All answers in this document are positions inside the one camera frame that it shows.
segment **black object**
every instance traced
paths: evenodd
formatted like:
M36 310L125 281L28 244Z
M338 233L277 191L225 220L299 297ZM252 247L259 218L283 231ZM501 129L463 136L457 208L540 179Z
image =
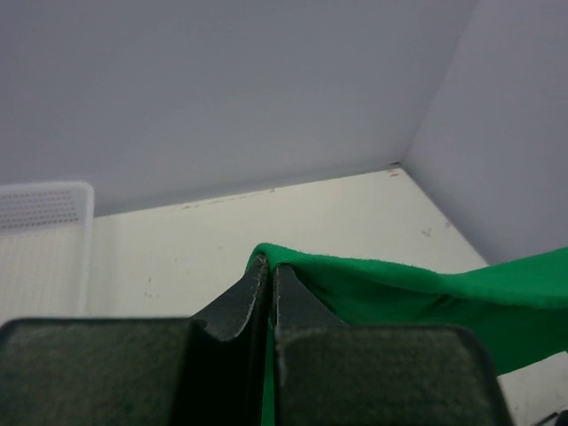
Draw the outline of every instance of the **black object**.
M512 425L489 357L469 331L346 327L306 291L291 267L278 267L279 426Z
M279 426L511 424L469 332L349 326L260 256L190 319L2 327L0 426L258 425L271 307Z

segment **white basket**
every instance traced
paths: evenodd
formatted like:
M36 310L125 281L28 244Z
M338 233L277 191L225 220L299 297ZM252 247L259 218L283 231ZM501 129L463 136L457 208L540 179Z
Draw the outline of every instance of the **white basket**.
M0 326L25 316L86 313L92 186L0 186Z

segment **gray wall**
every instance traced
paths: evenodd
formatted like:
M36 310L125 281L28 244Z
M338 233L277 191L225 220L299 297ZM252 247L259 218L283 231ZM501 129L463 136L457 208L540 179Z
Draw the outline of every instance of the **gray wall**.
M404 165L492 262L568 245L568 2L482 0Z
M377 170L475 3L3 1L0 184L82 178L106 214Z

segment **green fabric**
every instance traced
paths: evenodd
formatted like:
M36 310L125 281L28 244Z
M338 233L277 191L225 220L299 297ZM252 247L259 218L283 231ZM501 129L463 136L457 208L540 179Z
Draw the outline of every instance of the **green fabric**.
M444 323L472 329L490 351L498 374L568 349L568 248L455 274L306 255L267 243L257 246L251 259L259 253L272 270L293 265L299 280L348 323ZM266 371L268 397L272 365ZM272 402L264 408L263 425L272 425Z

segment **green cloth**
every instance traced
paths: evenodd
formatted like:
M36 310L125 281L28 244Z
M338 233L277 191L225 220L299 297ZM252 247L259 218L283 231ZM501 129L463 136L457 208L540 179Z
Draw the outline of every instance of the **green cloth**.
M568 349L568 248L454 274L380 260L307 255L267 243L257 246L251 258L259 253L267 256L271 270L291 264L298 279L345 322L470 328L490 351L498 374ZM269 366L266 425L273 424L272 402L266 400L272 397Z

